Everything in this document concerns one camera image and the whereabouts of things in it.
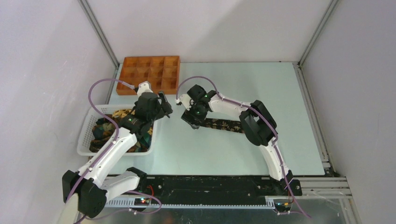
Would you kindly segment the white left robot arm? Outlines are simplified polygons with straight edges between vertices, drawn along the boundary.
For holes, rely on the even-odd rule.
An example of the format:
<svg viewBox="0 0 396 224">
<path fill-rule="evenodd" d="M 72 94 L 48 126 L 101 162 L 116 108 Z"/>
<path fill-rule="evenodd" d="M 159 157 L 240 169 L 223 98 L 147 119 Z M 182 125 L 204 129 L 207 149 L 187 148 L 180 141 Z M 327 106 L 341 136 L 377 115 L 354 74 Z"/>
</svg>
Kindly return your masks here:
<svg viewBox="0 0 396 224">
<path fill-rule="evenodd" d="M 68 170 L 62 177 L 63 200 L 76 194 L 77 211 L 87 218 L 95 218 L 105 204 L 132 190 L 143 194 L 148 182 L 139 177 L 135 168 L 111 180 L 106 177 L 120 158 L 139 141 L 145 140 L 154 122 L 173 112 L 163 91 L 144 92 L 135 102 L 132 113 L 115 124 L 115 131 L 103 147 L 78 171 Z"/>
</svg>

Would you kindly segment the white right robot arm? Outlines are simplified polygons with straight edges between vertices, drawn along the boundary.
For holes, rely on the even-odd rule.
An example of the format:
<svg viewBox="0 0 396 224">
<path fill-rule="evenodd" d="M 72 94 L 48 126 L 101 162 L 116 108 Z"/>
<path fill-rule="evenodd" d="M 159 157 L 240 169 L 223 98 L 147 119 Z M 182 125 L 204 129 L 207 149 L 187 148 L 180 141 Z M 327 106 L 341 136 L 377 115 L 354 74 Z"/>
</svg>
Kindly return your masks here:
<svg viewBox="0 0 396 224">
<path fill-rule="evenodd" d="M 193 129 L 208 127 L 245 134 L 264 157 L 273 192 L 284 195 L 289 191 L 294 176 L 278 148 L 277 124 L 263 102 L 243 103 L 194 85 L 186 94 L 177 97 L 176 103 L 185 107 L 181 118 Z"/>
</svg>

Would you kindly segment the black gold floral tie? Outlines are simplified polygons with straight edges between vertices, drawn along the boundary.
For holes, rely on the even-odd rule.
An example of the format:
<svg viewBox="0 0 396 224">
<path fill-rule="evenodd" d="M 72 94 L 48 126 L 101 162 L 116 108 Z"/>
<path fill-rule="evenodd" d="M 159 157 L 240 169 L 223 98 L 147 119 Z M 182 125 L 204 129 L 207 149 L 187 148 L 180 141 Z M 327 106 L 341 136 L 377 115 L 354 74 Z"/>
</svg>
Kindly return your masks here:
<svg viewBox="0 0 396 224">
<path fill-rule="evenodd" d="M 240 121 L 227 119 L 205 119 L 199 126 L 211 129 L 229 131 L 233 133 L 245 133 Z"/>
</svg>

